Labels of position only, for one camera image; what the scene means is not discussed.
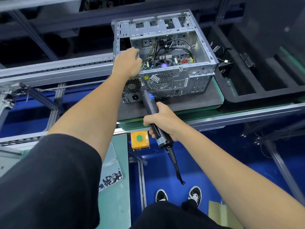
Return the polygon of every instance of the sneaker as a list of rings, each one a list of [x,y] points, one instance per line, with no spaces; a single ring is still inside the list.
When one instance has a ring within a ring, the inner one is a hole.
[[[156,202],[168,201],[167,194],[164,190],[160,189],[156,193]]]
[[[189,192],[188,200],[195,200],[197,206],[199,207],[201,203],[201,189],[198,186],[193,186]]]

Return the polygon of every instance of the green button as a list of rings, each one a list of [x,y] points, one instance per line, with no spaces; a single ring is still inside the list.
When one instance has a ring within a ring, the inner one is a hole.
[[[143,137],[141,136],[141,135],[137,135],[137,141],[141,141],[141,140],[143,140]]]

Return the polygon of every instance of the hand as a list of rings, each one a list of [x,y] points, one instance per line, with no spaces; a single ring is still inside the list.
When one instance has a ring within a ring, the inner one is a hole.
[[[174,141],[178,141],[179,132],[183,130],[187,124],[180,120],[167,105],[157,102],[157,106],[159,108],[159,113],[145,116],[143,124],[148,126],[155,123],[160,129],[167,132]],[[149,134],[155,138],[152,129],[149,130]]]
[[[114,60],[112,75],[119,76],[126,81],[136,77],[142,64],[141,58],[135,59],[138,52],[139,49],[132,47],[117,55]]]

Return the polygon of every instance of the electric screwdriver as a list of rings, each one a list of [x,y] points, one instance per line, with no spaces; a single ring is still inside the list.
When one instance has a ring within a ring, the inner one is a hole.
[[[141,90],[141,94],[142,94],[142,100],[143,100],[144,106],[147,110],[147,113],[149,115],[158,113],[159,109],[156,104],[154,96],[152,95],[152,93],[149,90],[149,88],[147,87],[147,85],[141,80],[141,77],[139,79],[141,82],[140,90]],[[176,159],[175,153],[173,152],[173,139],[170,137],[170,135],[168,133],[164,132],[162,129],[157,127],[155,124],[150,124],[150,126],[155,135],[159,148],[165,149],[165,151],[168,153],[168,155],[175,167],[177,178],[180,180],[181,184],[184,185],[185,182],[181,178],[181,174],[180,174],[180,171],[179,171],[179,168],[177,165],[177,159]]]

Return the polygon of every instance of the black sleeve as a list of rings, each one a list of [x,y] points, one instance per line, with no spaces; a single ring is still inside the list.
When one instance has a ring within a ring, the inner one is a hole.
[[[101,168],[85,142],[45,136],[0,178],[0,228],[96,228]]]

